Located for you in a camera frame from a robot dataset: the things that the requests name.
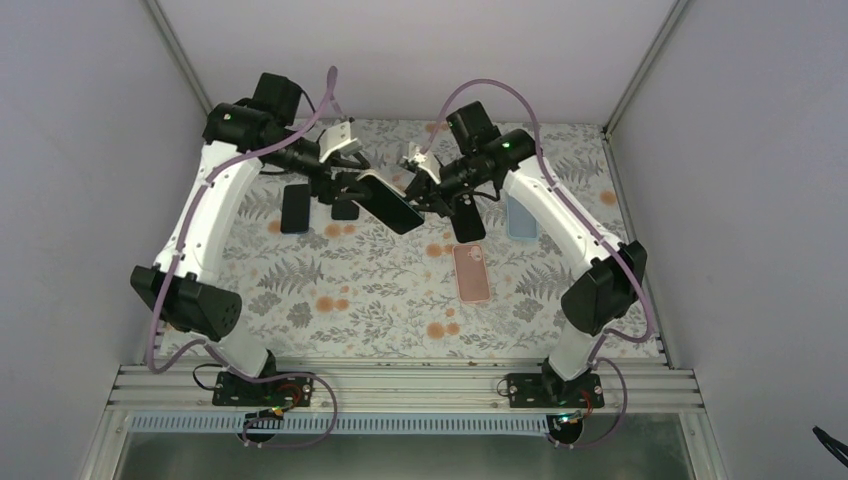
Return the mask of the black smartphone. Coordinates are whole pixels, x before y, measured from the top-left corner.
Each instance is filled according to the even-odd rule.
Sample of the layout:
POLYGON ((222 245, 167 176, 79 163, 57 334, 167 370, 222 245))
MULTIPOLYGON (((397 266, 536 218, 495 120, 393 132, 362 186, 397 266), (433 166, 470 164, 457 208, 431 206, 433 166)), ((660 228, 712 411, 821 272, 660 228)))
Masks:
POLYGON ((283 189, 280 232, 305 234, 310 228, 311 188, 309 184, 291 184, 283 189))
POLYGON ((360 207, 353 201, 338 201, 331 206, 331 219, 334 221, 355 221, 360 216, 360 207))

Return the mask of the phone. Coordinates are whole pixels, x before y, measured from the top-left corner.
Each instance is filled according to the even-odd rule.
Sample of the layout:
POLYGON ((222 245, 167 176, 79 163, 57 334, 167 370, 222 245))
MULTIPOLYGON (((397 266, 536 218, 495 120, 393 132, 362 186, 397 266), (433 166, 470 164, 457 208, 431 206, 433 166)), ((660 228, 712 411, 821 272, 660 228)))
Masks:
POLYGON ((462 195, 454 199, 453 215, 450 217, 456 240, 471 243, 486 237, 486 229, 478 207, 471 195, 462 195))
POLYGON ((394 233, 404 235, 424 224, 423 214, 375 171, 360 174, 356 182, 367 191, 366 197, 356 203, 394 233))
POLYGON ((491 299, 485 256, 479 244, 458 244, 452 249, 458 298, 464 303, 491 299))

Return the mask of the light blue phone case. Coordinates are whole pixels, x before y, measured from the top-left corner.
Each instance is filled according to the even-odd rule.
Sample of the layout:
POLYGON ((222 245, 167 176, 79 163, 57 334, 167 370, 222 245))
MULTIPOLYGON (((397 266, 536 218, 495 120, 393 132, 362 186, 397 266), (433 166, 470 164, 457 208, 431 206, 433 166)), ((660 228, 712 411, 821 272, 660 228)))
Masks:
POLYGON ((533 215, 515 198, 506 197, 507 236, 517 241, 536 241, 538 224, 533 215))

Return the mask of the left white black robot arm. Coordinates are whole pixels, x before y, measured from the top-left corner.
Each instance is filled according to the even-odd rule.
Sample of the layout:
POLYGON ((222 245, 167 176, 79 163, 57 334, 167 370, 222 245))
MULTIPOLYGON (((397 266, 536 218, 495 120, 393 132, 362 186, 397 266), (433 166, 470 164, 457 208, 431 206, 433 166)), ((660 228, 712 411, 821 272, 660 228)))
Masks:
POLYGON ((271 73, 261 75, 252 96, 220 103, 207 115, 199 167, 170 239, 152 266, 137 266, 130 277, 152 311, 145 352, 152 373, 166 372, 198 346, 240 378, 238 390, 252 404, 276 396, 270 351, 241 324, 240 295, 216 282, 238 208, 264 166, 305 176, 311 196, 327 205, 367 194, 355 173, 368 162, 349 159, 361 147, 350 120, 326 128, 316 141, 305 137, 327 108, 340 108, 337 78, 330 67, 323 97, 298 129, 291 126, 303 90, 271 73))

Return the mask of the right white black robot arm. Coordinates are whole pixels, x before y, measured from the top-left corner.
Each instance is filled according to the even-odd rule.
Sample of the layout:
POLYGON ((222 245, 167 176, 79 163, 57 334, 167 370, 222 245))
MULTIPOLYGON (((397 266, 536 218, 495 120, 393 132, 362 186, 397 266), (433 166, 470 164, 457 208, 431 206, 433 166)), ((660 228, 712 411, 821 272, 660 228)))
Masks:
POLYGON ((594 365, 612 322, 644 301, 647 251, 637 241, 622 241, 578 202, 556 177, 536 134, 501 132, 480 102, 453 112, 447 122, 460 157, 440 163, 422 145, 403 146, 399 162, 416 175, 406 195, 424 211, 448 216, 462 195, 489 184, 528 210, 564 254, 574 282, 561 297, 565 324, 543 362, 541 391, 549 404, 565 407, 578 397, 578 377, 594 365))

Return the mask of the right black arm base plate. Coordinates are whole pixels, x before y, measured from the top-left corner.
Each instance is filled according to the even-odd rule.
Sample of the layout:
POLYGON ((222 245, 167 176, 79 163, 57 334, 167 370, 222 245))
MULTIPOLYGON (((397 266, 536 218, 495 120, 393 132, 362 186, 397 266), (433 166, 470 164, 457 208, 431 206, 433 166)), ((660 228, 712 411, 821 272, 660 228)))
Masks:
POLYGON ((511 373, 504 380, 506 398, 511 408, 576 409, 605 406, 600 377, 588 371, 570 381, 542 373, 511 373))

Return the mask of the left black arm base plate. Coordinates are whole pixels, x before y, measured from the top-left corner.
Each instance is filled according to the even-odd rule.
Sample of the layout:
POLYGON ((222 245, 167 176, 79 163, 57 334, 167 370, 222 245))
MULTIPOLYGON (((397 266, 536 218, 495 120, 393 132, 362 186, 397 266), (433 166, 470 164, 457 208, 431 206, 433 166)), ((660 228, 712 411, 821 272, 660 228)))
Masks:
POLYGON ((284 373, 281 380, 264 383, 248 382, 232 373, 219 373, 211 403, 236 407, 308 407, 314 380, 284 373))

